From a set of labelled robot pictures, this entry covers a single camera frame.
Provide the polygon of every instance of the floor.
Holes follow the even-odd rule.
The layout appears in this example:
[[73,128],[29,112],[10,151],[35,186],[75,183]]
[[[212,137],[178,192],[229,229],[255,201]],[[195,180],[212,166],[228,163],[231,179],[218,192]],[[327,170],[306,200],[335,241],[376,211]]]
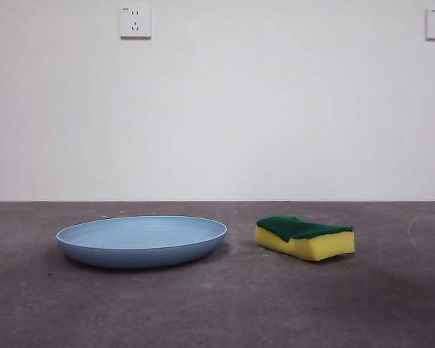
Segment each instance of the floor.
[[[68,225],[129,215],[224,222],[196,262],[107,270],[63,255]],[[356,254],[305,262],[254,242],[296,215],[355,227]],[[0,203],[1,347],[433,347],[435,202]]]

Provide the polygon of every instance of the plate rim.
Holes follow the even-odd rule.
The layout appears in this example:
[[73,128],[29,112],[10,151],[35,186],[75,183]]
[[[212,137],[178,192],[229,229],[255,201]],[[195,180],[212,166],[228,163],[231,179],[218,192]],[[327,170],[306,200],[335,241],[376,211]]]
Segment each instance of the plate rim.
[[[84,246],[84,245],[71,244],[71,243],[68,243],[66,241],[63,241],[61,239],[61,236],[60,236],[60,234],[62,234],[66,230],[69,230],[70,228],[74,228],[74,227],[77,227],[80,225],[85,225],[85,224],[89,224],[89,223],[98,223],[100,221],[121,220],[121,219],[128,219],[128,218],[190,218],[190,219],[197,219],[197,220],[207,220],[207,221],[211,221],[213,223],[217,223],[219,225],[222,225],[224,227],[224,231],[222,233],[220,233],[218,236],[213,237],[211,239],[207,239],[206,241],[197,241],[195,243],[185,243],[185,244],[170,245],[170,246],[158,246],[158,247],[153,247],[153,248],[106,248],[106,247],[99,247],[99,246]],[[84,249],[97,249],[97,250],[132,250],[132,251],[135,251],[135,250],[170,249],[170,248],[188,247],[191,245],[207,243],[210,241],[214,241],[215,239],[224,237],[224,235],[227,233],[227,231],[228,231],[228,227],[226,224],[221,223],[220,221],[208,219],[205,217],[189,216],[189,215],[137,215],[137,216],[110,217],[108,219],[100,219],[100,220],[86,221],[84,223],[76,223],[75,225],[71,225],[71,226],[65,227],[62,230],[60,230],[57,233],[56,237],[57,237],[57,241],[59,243],[68,245],[69,247],[77,247],[77,248],[84,248]]]

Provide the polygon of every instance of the blue plate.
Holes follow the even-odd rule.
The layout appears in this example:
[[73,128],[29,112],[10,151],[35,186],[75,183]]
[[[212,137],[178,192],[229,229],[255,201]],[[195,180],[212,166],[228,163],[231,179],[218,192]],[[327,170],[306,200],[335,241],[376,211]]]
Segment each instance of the blue plate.
[[57,234],[67,256],[108,268],[150,268],[195,260],[215,250],[227,227],[189,216],[136,216],[70,226]]

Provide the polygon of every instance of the kitchen sponge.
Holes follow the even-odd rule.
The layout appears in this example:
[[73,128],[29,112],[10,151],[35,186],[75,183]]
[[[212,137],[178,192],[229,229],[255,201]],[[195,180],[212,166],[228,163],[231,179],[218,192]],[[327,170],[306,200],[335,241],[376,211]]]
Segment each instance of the kitchen sponge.
[[355,252],[352,226],[309,223],[294,216],[258,220],[255,236],[268,249],[309,261]]

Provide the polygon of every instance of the plastic plate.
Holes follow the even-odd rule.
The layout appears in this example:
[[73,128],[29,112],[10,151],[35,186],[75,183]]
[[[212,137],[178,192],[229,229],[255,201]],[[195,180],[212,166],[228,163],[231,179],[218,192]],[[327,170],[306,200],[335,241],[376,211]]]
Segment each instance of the plastic plate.
[[107,268],[152,268],[188,262],[213,252],[227,227],[190,216],[135,216],[81,223],[57,241],[74,260]]

